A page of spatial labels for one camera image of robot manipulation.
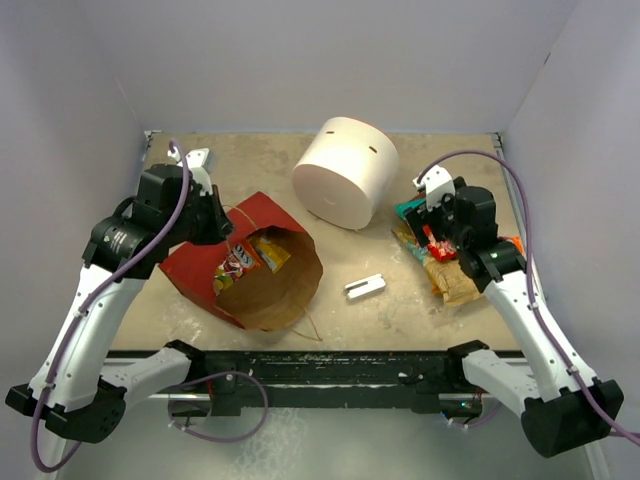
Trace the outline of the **skittles candy packet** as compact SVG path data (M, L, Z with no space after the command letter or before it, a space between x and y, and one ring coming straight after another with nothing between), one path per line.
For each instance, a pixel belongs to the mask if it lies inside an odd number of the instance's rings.
M240 278L262 266L262 260L253 246L242 240L233 246L216 268L213 289L216 295L229 289Z

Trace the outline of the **teal white snack packet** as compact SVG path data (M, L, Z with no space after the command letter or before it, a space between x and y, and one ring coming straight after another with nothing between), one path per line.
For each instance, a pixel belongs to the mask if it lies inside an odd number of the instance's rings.
M399 203L395 205L396 215L402 220L406 220L405 212L409 209L414 209L425 203L424 198L415 198L407 202Z

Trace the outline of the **tan snack bag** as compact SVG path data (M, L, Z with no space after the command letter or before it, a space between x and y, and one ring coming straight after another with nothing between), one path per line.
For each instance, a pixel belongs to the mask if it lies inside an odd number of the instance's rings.
M481 297L474 282L463 273L457 258L444 263L436 261L426 246L420 246L406 224L394 227L392 233L422 265L432 292L440 295L446 306L460 306Z

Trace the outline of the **red paper bag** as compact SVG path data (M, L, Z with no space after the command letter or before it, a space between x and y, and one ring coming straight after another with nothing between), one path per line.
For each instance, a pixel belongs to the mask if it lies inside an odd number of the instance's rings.
M283 208L257 192L231 208L235 230L213 246L185 243L170 254L160 270L177 290L201 309L244 329L275 332L293 327L307 313L323 275L310 234ZM269 237L291 258L277 273L262 266L216 295L213 277L229 250L258 235Z

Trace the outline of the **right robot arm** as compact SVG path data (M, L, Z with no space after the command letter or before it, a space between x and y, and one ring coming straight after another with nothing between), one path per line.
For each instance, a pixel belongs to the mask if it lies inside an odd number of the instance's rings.
M477 186L421 190L403 215L422 247L438 241L456 250L462 272L500 313L530 374L499 359L479 340L452 347L446 383L473 385L492 394L520 420L533 449L544 458L607 437L624 400L614 380L589 367L549 312L531 280L520 248L499 235L493 194Z

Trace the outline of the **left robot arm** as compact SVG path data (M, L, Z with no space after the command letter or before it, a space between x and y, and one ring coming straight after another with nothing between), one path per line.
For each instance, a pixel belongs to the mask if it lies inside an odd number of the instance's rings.
M149 396L175 385L184 392L201 388L204 355L179 340L125 367L104 362L131 303L170 249L183 242L217 245L232 231L205 168L145 170L137 193L93 227L54 347L29 383L9 390L7 405L63 439L95 444Z

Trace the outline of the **yellow small snack packet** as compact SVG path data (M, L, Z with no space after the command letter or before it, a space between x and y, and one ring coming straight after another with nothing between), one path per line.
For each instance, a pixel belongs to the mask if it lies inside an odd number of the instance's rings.
M283 247L265 235L254 236L252 245L272 273L279 272L291 258L291 255Z

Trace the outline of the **white cylindrical bin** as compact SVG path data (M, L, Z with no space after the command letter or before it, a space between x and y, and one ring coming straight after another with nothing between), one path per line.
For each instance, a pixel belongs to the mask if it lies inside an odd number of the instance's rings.
M399 153L377 128L333 117L320 128L292 170L297 199L340 228L361 230L373 218L399 168Z

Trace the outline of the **small white stapler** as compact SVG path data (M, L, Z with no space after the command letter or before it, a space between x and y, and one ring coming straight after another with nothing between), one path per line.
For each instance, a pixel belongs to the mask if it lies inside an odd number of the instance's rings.
M375 274L344 287L344 293L349 301L359 300L373 294L377 294L386 288L386 281L382 274Z

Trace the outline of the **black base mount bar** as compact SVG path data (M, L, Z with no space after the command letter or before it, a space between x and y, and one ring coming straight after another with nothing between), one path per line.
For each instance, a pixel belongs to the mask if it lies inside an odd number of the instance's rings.
M263 406L476 413L479 389L458 367L445 350L209 350L187 386L162 391L180 400L209 400L216 416Z

